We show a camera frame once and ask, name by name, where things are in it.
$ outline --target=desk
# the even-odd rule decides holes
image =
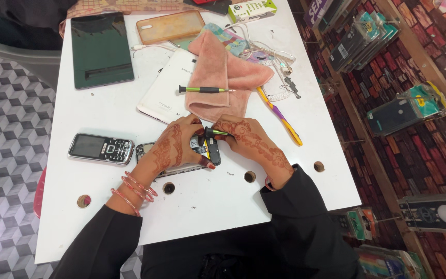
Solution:
[[[293,94],[276,103],[304,145],[297,146],[282,122],[253,92],[246,117],[256,118],[269,137],[283,150],[288,160],[299,163],[315,181],[329,210],[361,204],[350,168],[338,142],[313,69],[295,26],[286,0],[276,0],[275,16],[248,23],[253,40],[293,54],[292,80],[301,99]],[[230,23],[228,16],[202,12],[206,23],[220,26]],[[125,16],[130,46],[139,44],[135,23],[161,14]],[[135,144],[155,141],[166,125],[136,111],[136,105],[169,60],[172,52],[146,48],[132,58],[135,80],[93,89],[75,90],[70,23],[59,69],[53,130],[47,163],[46,187],[37,241],[36,263],[59,260],[83,226],[111,196],[109,189],[121,184],[123,172],[131,171],[136,159],[127,166],[71,160],[69,145],[78,132],[132,139]],[[215,170],[203,169],[156,179],[152,184],[160,195],[154,203],[144,203],[139,244],[187,237],[202,233],[252,225],[270,220],[259,195],[266,177],[255,162],[233,153],[219,142],[221,164]],[[325,165],[316,172],[315,161]],[[253,171],[257,179],[247,183],[243,176]],[[165,195],[162,186],[173,182],[175,192]],[[91,204],[81,209],[79,196],[87,194]]]

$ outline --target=bracelet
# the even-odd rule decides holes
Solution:
[[[139,191],[137,191],[136,189],[134,189],[132,187],[132,185],[130,185],[130,183],[128,183],[127,181],[127,177],[122,176],[121,180],[123,180],[123,182],[125,183],[125,185],[131,189],[135,194],[137,194],[139,197],[141,197],[144,200],[147,200],[148,202],[152,203],[154,201],[153,197],[150,194],[147,194],[146,196],[144,196],[143,194],[141,194]]]
[[[271,181],[269,181],[269,176],[266,177],[266,179],[264,180],[264,185],[266,186],[266,188],[268,188],[268,190],[274,192],[276,191],[276,189],[271,188],[268,183],[271,183]]]
[[[132,177],[132,175],[131,175],[128,171],[125,172],[125,175],[127,175],[127,177],[128,177],[131,181],[133,181],[133,183],[135,183],[135,185],[137,185],[137,187],[139,187],[140,189],[142,189],[142,190],[144,190],[144,191],[147,191],[148,193],[152,194],[154,197],[157,197],[157,196],[158,196],[158,193],[156,193],[156,191],[154,191],[153,188],[149,187],[149,188],[146,190],[146,188],[145,188],[142,184],[140,184],[139,182],[137,182],[137,180],[135,180],[135,179]]]
[[[123,193],[121,193],[120,191],[118,191],[115,188],[111,188],[111,192],[115,193],[117,195],[119,195],[121,198],[123,198],[123,200],[125,200],[127,202],[127,204],[133,209],[133,211],[135,211],[135,215],[137,215],[137,217],[140,217],[140,212],[135,208],[135,206],[132,204],[132,202],[130,202]]]

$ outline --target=woman's right hand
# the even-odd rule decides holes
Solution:
[[[285,154],[266,135],[256,119],[223,114],[213,129],[231,134],[214,138],[227,142],[232,151],[259,163],[268,174],[273,188],[281,189],[292,176],[294,169]]]

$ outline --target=cube pattern floor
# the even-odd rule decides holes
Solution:
[[[18,63],[0,59],[0,279],[47,279],[58,262],[34,264],[34,194],[47,164],[56,93]],[[142,247],[121,268],[139,279]]]

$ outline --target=black tablet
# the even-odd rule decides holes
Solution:
[[[122,13],[74,17],[71,37],[75,88],[134,79]]]

